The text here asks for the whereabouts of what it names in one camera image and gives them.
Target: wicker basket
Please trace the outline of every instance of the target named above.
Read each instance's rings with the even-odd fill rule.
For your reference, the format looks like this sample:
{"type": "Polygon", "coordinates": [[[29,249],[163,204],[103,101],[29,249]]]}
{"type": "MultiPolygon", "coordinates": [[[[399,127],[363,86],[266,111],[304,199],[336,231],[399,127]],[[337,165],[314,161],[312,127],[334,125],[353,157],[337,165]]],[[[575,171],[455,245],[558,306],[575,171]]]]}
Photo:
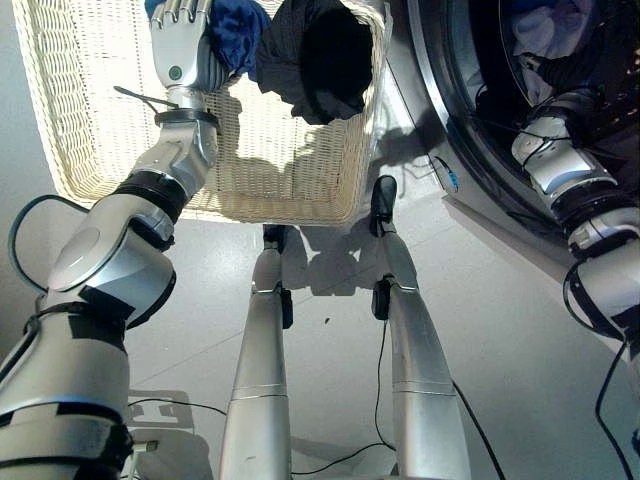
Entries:
{"type": "MultiPolygon", "coordinates": [[[[280,0],[259,2],[269,15],[280,0]]],[[[216,166],[183,217],[336,225],[357,209],[372,150],[377,91],[390,28],[365,2],[343,0],[373,35],[365,110],[311,126],[261,94],[246,75],[207,98],[219,117],[216,166]]],[[[142,0],[13,0],[20,47],[58,192],[84,205],[112,192],[155,143],[152,112],[113,90],[163,98],[142,0]]]]}

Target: robotic hand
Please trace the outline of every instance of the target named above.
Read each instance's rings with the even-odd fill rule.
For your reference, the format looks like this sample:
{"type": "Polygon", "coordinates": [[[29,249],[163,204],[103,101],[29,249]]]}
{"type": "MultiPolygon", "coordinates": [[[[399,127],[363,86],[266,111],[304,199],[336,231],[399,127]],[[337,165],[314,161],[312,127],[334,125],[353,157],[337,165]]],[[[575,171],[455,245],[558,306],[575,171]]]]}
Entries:
{"type": "Polygon", "coordinates": [[[180,108],[156,115],[156,145],[63,248],[23,341],[0,368],[0,479],[115,479],[131,451],[124,332],[171,294],[176,275],[162,252],[215,162],[217,120],[202,89],[224,70],[205,35],[210,6],[156,8],[155,64],[180,108]]]}
{"type": "Polygon", "coordinates": [[[169,101],[181,107],[192,106],[194,89],[214,91],[227,78],[206,33],[212,3],[169,0],[156,6],[151,17],[156,72],[169,89],[169,101]]]}

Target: washing machine door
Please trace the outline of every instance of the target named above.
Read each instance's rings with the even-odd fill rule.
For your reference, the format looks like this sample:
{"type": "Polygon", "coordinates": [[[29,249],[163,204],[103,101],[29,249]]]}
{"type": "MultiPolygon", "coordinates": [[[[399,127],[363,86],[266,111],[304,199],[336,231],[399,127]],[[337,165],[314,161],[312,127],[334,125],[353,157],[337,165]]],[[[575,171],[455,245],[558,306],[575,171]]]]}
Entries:
{"type": "Polygon", "coordinates": [[[544,255],[571,265],[564,232],[511,156],[517,130],[495,120],[524,120],[531,109],[509,51],[504,5],[402,0],[391,10],[389,65],[443,187],[544,255]],[[480,118],[478,98],[487,87],[494,102],[480,118]]]}

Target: wire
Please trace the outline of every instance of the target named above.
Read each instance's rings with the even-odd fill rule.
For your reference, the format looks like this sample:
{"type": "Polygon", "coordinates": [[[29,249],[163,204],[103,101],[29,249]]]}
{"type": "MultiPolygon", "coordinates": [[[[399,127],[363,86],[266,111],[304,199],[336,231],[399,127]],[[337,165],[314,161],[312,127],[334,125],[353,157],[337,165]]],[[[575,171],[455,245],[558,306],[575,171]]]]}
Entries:
{"type": "Polygon", "coordinates": [[[176,403],[178,405],[187,405],[190,407],[206,408],[208,410],[213,410],[214,412],[218,412],[220,415],[224,415],[225,417],[227,416],[227,412],[225,412],[224,410],[220,410],[219,408],[212,407],[210,405],[202,405],[201,403],[180,402],[178,400],[168,400],[166,398],[143,398],[141,400],[136,400],[135,402],[131,402],[128,406],[131,407],[133,405],[137,405],[139,403],[144,403],[144,402],[176,403]]]}
{"type": "Polygon", "coordinates": [[[602,419],[602,416],[600,414],[600,410],[602,409],[602,401],[604,400],[604,395],[605,393],[607,393],[607,389],[609,388],[609,382],[611,381],[611,377],[613,377],[613,372],[615,372],[616,367],[620,362],[620,357],[622,357],[622,354],[624,353],[624,350],[626,348],[627,348],[627,343],[622,342],[622,345],[620,346],[618,353],[616,353],[616,356],[613,358],[613,361],[611,362],[609,371],[607,372],[607,375],[604,377],[604,382],[602,383],[602,387],[600,387],[600,393],[598,393],[598,399],[596,400],[595,413],[596,413],[596,420],[598,421],[598,425],[600,425],[600,428],[602,428],[602,431],[609,439],[609,443],[611,443],[611,446],[615,450],[616,455],[618,456],[618,460],[620,460],[620,465],[622,466],[622,469],[624,470],[624,473],[627,477],[627,480],[634,480],[633,474],[631,473],[631,468],[629,468],[629,464],[627,463],[627,459],[624,457],[624,453],[622,453],[622,450],[620,449],[620,445],[618,445],[618,442],[616,441],[615,437],[609,430],[609,427],[607,427],[607,424],[604,423],[604,420],[602,419]]]}
{"type": "Polygon", "coordinates": [[[20,361],[24,353],[31,346],[33,341],[35,340],[38,332],[40,331],[40,319],[37,316],[33,316],[27,322],[25,326],[26,333],[22,338],[22,342],[18,345],[15,350],[15,353],[9,357],[8,360],[2,364],[2,368],[0,369],[0,383],[9,375],[9,372],[16,366],[16,364],[20,361]]]}
{"type": "Polygon", "coordinates": [[[384,343],[387,338],[387,323],[388,320],[384,321],[384,326],[382,327],[382,342],[380,342],[380,354],[378,355],[378,388],[376,391],[376,408],[373,413],[373,423],[376,426],[376,432],[378,432],[378,438],[380,441],[390,450],[396,451],[396,447],[387,442],[382,436],[382,432],[380,431],[380,426],[378,425],[378,407],[380,406],[380,366],[382,365],[382,353],[384,352],[384,343]]]}
{"type": "Polygon", "coordinates": [[[151,105],[151,102],[159,103],[160,105],[166,105],[167,107],[171,107],[171,108],[179,108],[180,107],[180,105],[178,105],[177,103],[168,102],[167,100],[161,100],[159,98],[148,97],[148,96],[142,95],[140,93],[132,92],[131,90],[128,90],[128,89],[126,89],[124,87],[120,87],[118,85],[114,85],[113,89],[118,93],[122,93],[123,95],[127,95],[129,97],[133,97],[133,98],[137,98],[138,100],[142,100],[145,104],[150,106],[151,109],[156,113],[158,113],[158,110],[156,110],[153,107],[153,105],[151,105]]]}
{"type": "Polygon", "coordinates": [[[500,123],[500,122],[494,122],[493,120],[488,120],[486,118],[482,118],[478,115],[475,114],[470,114],[471,118],[475,118],[477,120],[480,120],[482,123],[488,123],[489,125],[494,125],[498,128],[502,128],[503,130],[508,130],[510,132],[514,132],[514,133],[524,133],[525,135],[529,135],[531,137],[535,137],[535,138],[541,138],[545,141],[551,141],[551,140],[571,140],[571,137],[547,137],[544,135],[538,135],[537,133],[532,133],[532,132],[527,132],[526,130],[523,130],[522,128],[517,128],[517,127],[511,127],[509,125],[505,125],[504,123],[500,123]]]}
{"type": "Polygon", "coordinates": [[[480,438],[482,438],[482,442],[484,443],[484,447],[487,449],[487,453],[489,454],[489,458],[491,458],[491,463],[493,463],[493,468],[495,468],[496,473],[498,474],[498,478],[500,480],[505,480],[506,477],[504,476],[504,472],[502,471],[500,462],[498,462],[498,457],[496,457],[496,454],[494,453],[493,448],[489,443],[489,439],[487,438],[487,436],[484,433],[484,430],[480,426],[480,422],[478,422],[478,419],[476,418],[475,413],[473,413],[473,409],[471,408],[471,405],[469,405],[467,398],[464,396],[464,393],[462,393],[462,390],[460,389],[458,384],[455,382],[455,380],[452,380],[452,382],[453,382],[453,386],[458,392],[458,395],[460,396],[460,400],[462,400],[464,407],[467,409],[467,413],[469,414],[469,417],[471,417],[471,421],[475,425],[476,430],[478,430],[478,433],[480,434],[480,438]]]}
{"type": "Polygon", "coordinates": [[[598,155],[600,157],[604,157],[604,158],[612,158],[613,160],[622,160],[624,162],[629,161],[628,158],[625,157],[621,157],[619,155],[615,155],[611,152],[608,152],[606,150],[603,150],[599,147],[582,147],[583,150],[586,150],[587,152],[593,153],[594,155],[598,155]]]}
{"type": "Polygon", "coordinates": [[[13,223],[11,224],[11,228],[9,229],[9,242],[8,242],[9,261],[11,262],[11,266],[13,267],[15,272],[18,274],[18,276],[27,285],[33,287],[34,289],[38,290],[41,293],[46,293],[47,289],[42,285],[40,285],[38,282],[36,282],[34,279],[32,279],[22,268],[22,265],[20,264],[20,260],[18,259],[18,254],[16,252],[16,240],[18,238],[18,230],[20,229],[20,225],[22,225],[22,222],[24,221],[25,217],[36,205],[42,202],[45,202],[47,200],[56,200],[58,202],[64,203],[65,205],[71,208],[75,208],[76,210],[82,213],[87,213],[89,211],[83,206],[78,205],[77,203],[72,202],[71,200],[68,200],[64,197],[61,197],[60,195],[41,195],[39,197],[34,198],[29,203],[27,203],[24,207],[22,207],[22,210],[18,212],[18,214],[16,215],[16,218],[13,220],[13,223]]]}
{"type": "Polygon", "coordinates": [[[487,84],[483,83],[482,85],[480,85],[480,88],[478,90],[476,90],[476,95],[475,95],[475,99],[474,99],[474,105],[476,107],[476,110],[478,110],[478,100],[480,98],[480,94],[482,93],[483,90],[487,89],[487,84]]]}
{"type": "Polygon", "coordinates": [[[564,306],[567,309],[567,311],[569,312],[569,314],[571,315],[571,317],[573,317],[573,319],[578,322],[578,324],[584,328],[586,328],[587,330],[589,330],[590,332],[593,333],[600,333],[598,332],[598,330],[596,330],[594,327],[592,327],[591,325],[589,325],[588,323],[586,323],[584,320],[582,320],[580,317],[578,317],[578,315],[576,314],[576,312],[573,310],[573,308],[571,307],[571,304],[569,303],[569,278],[573,275],[573,273],[576,271],[576,269],[581,265],[581,263],[576,263],[573,267],[571,267],[569,269],[569,271],[567,272],[567,275],[564,277],[564,281],[562,282],[562,299],[564,300],[564,306]]]}
{"type": "Polygon", "coordinates": [[[327,470],[328,468],[331,468],[331,467],[333,467],[334,465],[337,465],[337,464],[338,464],[338,463],[340,463],[340,462],[344,462],[344,461],[346,461],[346,460],[349,460],[349,459],[351,459],[351,458],[355,457],[356,455],[358,455],[358,454],[360,454],[360,453],[364,452],[365,450],[367,450],[367,449],[369,449],[369,448],[371,448],[371,447],[377,447],[377,446],[380,446],[380,447],[388,447],[388,445],[385,445],[384,443],[380,443],[380,442],[370,443],[369,445],[366,445],[366,446],[364,446],[364,447],[362,447],[362,448],[360,448],[360,449],[356,450],[356,451],[355,451],[355,452],[353,452],[351,455],[347,455],[346,457],[342,457],[342,458],[339,458],[339,459],[337,459],[337,460],[334,460],[333,462],[331,462],[331,463],[330,463],[330,464],[328,464],[328,465],[325,465],[325,466],[324,466],[324,467],[322,467],[322,468],[318,468],[317,470],[312,470],[312,471],[310,471],[310,472],[291,472],[291,475],[313,475],[314,473],[324,472],[324,471],[325,471],[325,470],[327,470]]]}

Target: robot finger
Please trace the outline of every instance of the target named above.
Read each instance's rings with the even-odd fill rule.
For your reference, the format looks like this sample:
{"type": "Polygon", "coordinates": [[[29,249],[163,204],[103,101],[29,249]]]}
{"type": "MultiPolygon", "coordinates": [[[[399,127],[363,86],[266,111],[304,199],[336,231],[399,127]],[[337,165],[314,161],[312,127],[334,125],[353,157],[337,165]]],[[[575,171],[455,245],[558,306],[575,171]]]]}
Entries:
{"type": "Polygon", "coordinates": [[[178,11],[180,10],[180,0],[167,0],[164,4],[164,26],[168,27],[168,23],[177,23],[178,11]]]}
{"type": "Polygon", "coordinates": [[[151,30],[162,30],[162,20],[164,18],[164,3],[159,4],[151,15],[151,30]]]}
{"type": "Polygon", "coordinates": [[[182,0],[180,2],[180,18],[182,23],[193,22],[195,17],[196,0],[182,0]]]}

